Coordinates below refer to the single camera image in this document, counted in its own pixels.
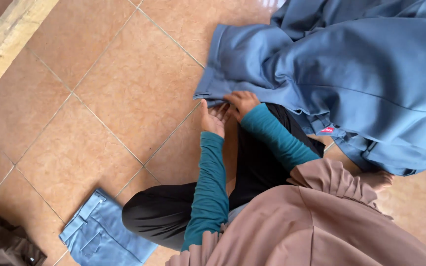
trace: tiled floor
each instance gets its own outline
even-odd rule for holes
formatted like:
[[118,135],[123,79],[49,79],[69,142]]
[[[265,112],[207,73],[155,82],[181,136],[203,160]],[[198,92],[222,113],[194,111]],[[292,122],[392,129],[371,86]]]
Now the tiled floor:
[[[0,0],[0,15],[10,0]],[[98,186],[121,204],[196,180],[197,101],[217,23],[267,23],[283,0],[60,0],[0,80],[0,215],[75,265],[57,235]],[[224,160],[234,188],[236,123]],[[329,138],[326,157],[359,169]],[[426,244],[426,172],[397,178],[380,208]],[[146,265],[173,251],[158,248]]]

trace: teal long-sleeve shirt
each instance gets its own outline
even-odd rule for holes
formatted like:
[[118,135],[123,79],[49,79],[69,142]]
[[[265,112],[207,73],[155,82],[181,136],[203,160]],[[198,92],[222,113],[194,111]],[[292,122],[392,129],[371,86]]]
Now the teal long-sleeve shirt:
[[[288,172],[297,165],[319,158],[309,147],[292,136],[265,104],[260,104],[247,113],[241,120],[241,126],[264,142]],[[224,139],[215,133],[201,133],[202,153],[198,165],[200,174],[182,251],[188,250],[190,245],[201,245],[203,232],[219,232],[221,224],[228,221],[229,201],[222,157],[223,142]]]

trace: wooden beam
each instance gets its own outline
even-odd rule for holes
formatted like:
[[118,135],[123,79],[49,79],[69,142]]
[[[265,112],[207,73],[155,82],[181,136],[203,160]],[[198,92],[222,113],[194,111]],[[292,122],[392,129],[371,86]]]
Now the wooden beam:
[[13,0],[0,17],[0,78],[59,0]]

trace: clothing tag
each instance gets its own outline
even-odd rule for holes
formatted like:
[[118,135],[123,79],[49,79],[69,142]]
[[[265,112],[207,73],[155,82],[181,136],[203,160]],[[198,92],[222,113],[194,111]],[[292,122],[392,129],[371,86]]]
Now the clothing tag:
[[333,133],[333,130],[335,130],[334,127],[326,127],[324,130],[320,131],[320,132],[327,132],[327,133]]

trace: bare foot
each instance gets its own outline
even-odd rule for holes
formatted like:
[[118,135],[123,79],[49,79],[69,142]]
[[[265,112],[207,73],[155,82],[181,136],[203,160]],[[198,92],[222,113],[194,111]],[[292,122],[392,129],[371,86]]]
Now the bare foot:
[[379,171],[377,173],[362,173],[359,174],[359,177],[361,182],[370,185],[375,192],[380,192],[392,185],[395,176],[386,171]]

